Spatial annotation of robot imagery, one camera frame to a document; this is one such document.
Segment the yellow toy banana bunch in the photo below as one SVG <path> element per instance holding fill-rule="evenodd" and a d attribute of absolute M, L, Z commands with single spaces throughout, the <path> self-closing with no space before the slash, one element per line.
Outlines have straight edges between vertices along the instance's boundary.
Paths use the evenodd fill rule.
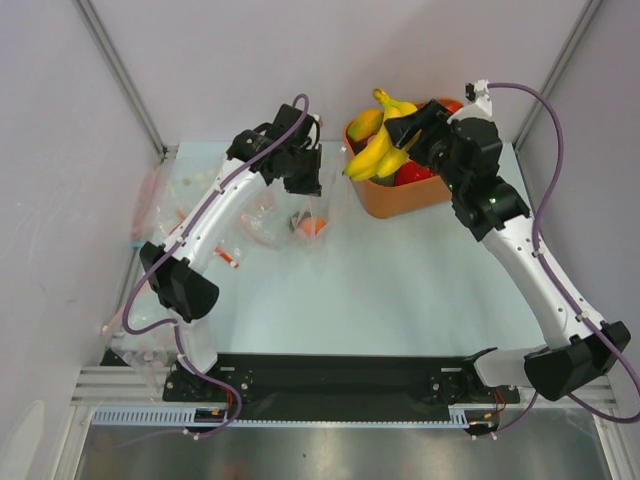
<path fill-rule="evenodd" d="M 415 104 L 392 98 L 384 89 L 374 88 L 372 96 L 382 107 L 383 123 L 378 132 L 367 140 L 366 146 L 347 163 L 343 174 L 353 182 L 368 180 L 375 175 L 387 176 L 408 161 L 408 154 L 391 143 L 384 121 L 414 113 Z"/>

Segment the green red toy mango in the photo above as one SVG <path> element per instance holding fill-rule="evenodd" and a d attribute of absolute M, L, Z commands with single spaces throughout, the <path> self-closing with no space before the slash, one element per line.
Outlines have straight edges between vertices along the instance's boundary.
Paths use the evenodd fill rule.
<path fill-rule="evenodd" d="M 326 227 L 327 221 L 311 212 L 296 212 L 289 219 L 290 230 L 301 238 L 316 238 Z"/>

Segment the clear red-dotted zip bag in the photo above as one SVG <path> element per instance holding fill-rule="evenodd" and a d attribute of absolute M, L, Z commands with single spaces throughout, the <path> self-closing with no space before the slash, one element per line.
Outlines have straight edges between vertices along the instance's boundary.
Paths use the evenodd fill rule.
<path fill-rule="evenodd" d="M 341 143 L 323 145 L 319 179 L 322 193 L 318 197 L 290 194 L 281 180 L 261 192 L 241 213 L 239 232 L 248 242 L 270 250 L 287 247 L 312 247 L 320 244 L 340 217 L 341 197 L 348 194 L 348 178 L 342 175 L 346 164 L 346 146 Z M 326 227 L 313 239 L 301 238 L 289 228 L 296 212 L 311 212 L 327 221 Z"/>

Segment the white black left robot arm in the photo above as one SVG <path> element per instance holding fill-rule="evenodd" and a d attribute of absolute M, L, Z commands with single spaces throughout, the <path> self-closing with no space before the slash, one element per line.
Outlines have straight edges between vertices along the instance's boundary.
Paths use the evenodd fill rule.
<path fill-rule="evenodd" d="M 322 147 L 318 116 L 297 103 L 282 105 L 274 120 L 239 133 L 231 141 L 212 185 L 169 236 L 140 251 L 145 280 L 172 323 L 180 364 L 189 372 L 185 388 L 199 400 L 214 397 L 220 376 L 208 316 L 220 289 L 206 271 L 214 249 L 242 211 L 275 181 L 289 194 L 320 196 Z"/>

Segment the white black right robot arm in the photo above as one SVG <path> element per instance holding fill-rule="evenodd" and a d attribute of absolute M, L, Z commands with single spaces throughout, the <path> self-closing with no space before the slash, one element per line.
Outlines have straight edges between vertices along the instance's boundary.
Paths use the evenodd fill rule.
<path fill-rule="evenodd" d="M 508 272 L 543 334 L 532 350 L 478 355 L 461 376 L 463 393 L 484 401 L 512 384 L 556 401 L 608 373 L 631 334 L 623 322 L 607 322 L 544 252 L 528 205 L 499 174 L 503 142 L 490 103 L 451 113 L 431 100 L 385 128 L 394 146 L 441 177 L 456 217 Z"/>

